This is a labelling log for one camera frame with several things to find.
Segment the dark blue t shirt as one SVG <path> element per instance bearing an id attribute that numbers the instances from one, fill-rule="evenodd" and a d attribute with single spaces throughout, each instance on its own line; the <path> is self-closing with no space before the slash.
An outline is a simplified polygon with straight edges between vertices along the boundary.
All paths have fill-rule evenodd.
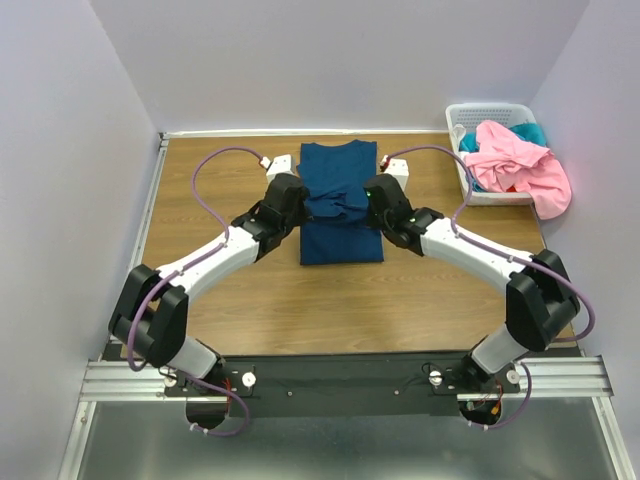
<path id="1" fill-rule="evenodd" d="M 375 141 L 301 146 L 298 173 L 309 190 L 311 215 L 300 228 L 302 265 L 384 261 L 381 234 L 366 224 L 364 184 L 377 173 L 376 158 Z"/>

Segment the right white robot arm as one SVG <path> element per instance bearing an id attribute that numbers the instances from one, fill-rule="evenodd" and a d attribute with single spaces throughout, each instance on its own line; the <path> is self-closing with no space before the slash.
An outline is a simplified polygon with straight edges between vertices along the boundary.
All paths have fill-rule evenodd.
<path id="1" fill-rule="evenodd" d="M 415 209 L 399 182 L 380 174 L 364 184 L 367 223 L 398 248 L 445 261 L 505 295 L 505 320 L 446 376 L 459 388 L 485 390 L 496 375 L 531 352 L 542 352 L 580 311 L 557 254 L 536 255 L 475 235 L 430 209 Z"/>

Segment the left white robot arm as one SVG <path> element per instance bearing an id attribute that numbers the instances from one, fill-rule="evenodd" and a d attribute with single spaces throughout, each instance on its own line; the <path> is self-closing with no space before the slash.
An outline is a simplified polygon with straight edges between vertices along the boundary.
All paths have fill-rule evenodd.
<path id="1" fill-rule="evenodd" d="M 187 335 L 189 307 L 227 276 L 278 248 L 307 220 L 308 195 L 299 177 L 279 173 L 264 198 L 213 241 L 157 269 L 136 266 L 117 300 L 110 334 L 144 364 L 179 370 L 197 393 L 214 393 L 222 380 L 221 357 Z"/>

